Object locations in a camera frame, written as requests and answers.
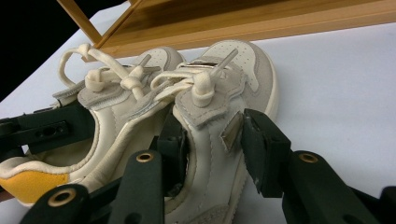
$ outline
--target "wooden shelf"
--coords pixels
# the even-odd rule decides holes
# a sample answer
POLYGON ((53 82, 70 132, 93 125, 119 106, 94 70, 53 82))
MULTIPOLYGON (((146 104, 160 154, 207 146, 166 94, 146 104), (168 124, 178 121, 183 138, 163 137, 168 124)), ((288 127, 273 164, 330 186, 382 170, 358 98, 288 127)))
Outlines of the wooden shelf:
POLYGON ((396 21, 395 0, 138 0, 99 35, 73 0, 58 2, 95 47, 116 58, 159 46, 191 49, 396 21))

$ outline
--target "sneaker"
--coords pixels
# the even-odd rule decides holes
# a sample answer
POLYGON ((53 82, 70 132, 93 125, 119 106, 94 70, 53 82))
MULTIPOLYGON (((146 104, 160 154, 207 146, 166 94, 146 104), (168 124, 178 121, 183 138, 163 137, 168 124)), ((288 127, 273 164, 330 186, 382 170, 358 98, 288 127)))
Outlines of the sneaker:
MULTIPOLYGON (((131 148, 145 147, 151 141, 149 136, 161 130, 164 115, 161 111, 157 113, 156 106, 161 107, 162 103, 151 107, 145 105, 153 95, 149 92, 160 91, 164 86, 152 90, 149 83, 161 72, 174 70, 184 61, 181 54, 168 47, 148 50, 129 65, 121 65, 88 44, 66 51, 60 62, 59 77, 68 89, 53 95, 57 101, 52 109, 37 112, 34 116, 50 123, 76 114, 70 119, 76 124, 71 130, 75 129, 74 134, 89 133, 85 134, 85 138, 89 138, 38 153, 33 153, 35 143, 32 143, 24 155, 23 152, 10 158, 1 155, 1 187, 23 205, 31 206, 45 192, 63 184, 81 183, 93 191, 122 176, 131 148), (74 83, 64 69, 75 53, 105 66, 91 70, 85 80, 74 83), (136 117, 152 119, 136 121, 136 117)), ((52 130, 48 135, 58 134, 58 131, 52 130)))
POLYGON ((183 188, 165 199, 165 223, 231 223, 248 176, 239 132, 245 108, 275 119, 276 73, 266 53, 224 40, 201 57, 154 78, 175 82, 154 100, 175 95, 173 115, 186 130, 190 153, 183 188))

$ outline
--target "wooden frame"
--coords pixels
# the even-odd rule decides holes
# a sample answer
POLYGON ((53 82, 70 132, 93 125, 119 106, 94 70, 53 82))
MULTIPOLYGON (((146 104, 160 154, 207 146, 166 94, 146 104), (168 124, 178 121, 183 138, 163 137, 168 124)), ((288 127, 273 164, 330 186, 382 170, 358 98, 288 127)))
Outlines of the wooden frame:
POLYGON ((74 0, 57 0, 94 46, 115 58, 396 21, 394 0, 137 0, 100 35, 74 0))

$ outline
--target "shoe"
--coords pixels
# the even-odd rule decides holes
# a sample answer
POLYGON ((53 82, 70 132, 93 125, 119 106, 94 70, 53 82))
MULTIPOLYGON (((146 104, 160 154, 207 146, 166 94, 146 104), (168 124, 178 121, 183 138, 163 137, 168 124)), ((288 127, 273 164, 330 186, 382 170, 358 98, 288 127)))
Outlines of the shoe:
MULTIPOLYGON (((33 141, 26 153, 0 155, 1 187, 21 204, 32 206, 40 196, 57 186, 81 183, 92 191, 122 176, 128 153, 132 153, 125 148, 143 147, 151 141, 145 136, 161 129, 163 113, 156 113, 156 105, 154 108, 141 106, 152 95, 149 92, 163 88, 151 90, 149 83, 161 72, 174 70, 184 61, 181 54, 168 47, 148 50, 129 65, 121 65, 88 44, 66 51, 60 62, 59 77, 68 89, 53 95, 56 103, 52 108, 34 113, 30 116, 33 119, 27 122, 24 119, 29 116, 2 123, 0 131, 6 130, 7 134, 13 133, 8 130, 24 126, 29 126, 26 128, 29 132, 34 123, 38 129, 37 141, 39 138, 49 140, 39 147, 33 141), (74 83, 64 69, 75 53, 104 66, 91 70, 85 80, 74 83), (135 117, 153 119, 139 122, 134 121, 135 117), (52 122, 61 126, 53 128, 52 122), (66 131, 71 133, 69 135, 83 136, 70 136, 71 140, 67 140, 69 136, 62 135, 66 131), (53 145, 61 146, 47 150, 53 145)), ((0 133, 6 140, 10 136, 0 133)))
POLYGON ((266 53, 242 40, 224 40, 199 58, 154 78, 173 85, 173 115, 189 139, 183 188, 165 198, 165 223, 231 223, 248 171, 238 146, 245 108, 276 118, 276 72, 266 53))

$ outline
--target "metal ring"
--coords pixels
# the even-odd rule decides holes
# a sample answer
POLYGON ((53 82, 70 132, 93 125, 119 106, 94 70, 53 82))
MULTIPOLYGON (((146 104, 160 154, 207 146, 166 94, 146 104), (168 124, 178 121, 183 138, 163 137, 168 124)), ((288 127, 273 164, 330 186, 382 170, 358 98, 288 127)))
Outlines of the metal ring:
POLYGON ((315 163, 318 161, 318 158, 310 153, 302 153, 302 154, 298 155, 298 157, 300 158, 300 160, 309 162, 309 163, 315 163))
POLYGON ((152 161, 152 159, 154 159, 154 155, 148 152, 136 156, 136 160, 139 162, 148 162, 148 161, 152 161))
POLYGON ((49 198, 49 206, 59 207, 70 203, 76 197, 75 189, 61 189, 49 198))

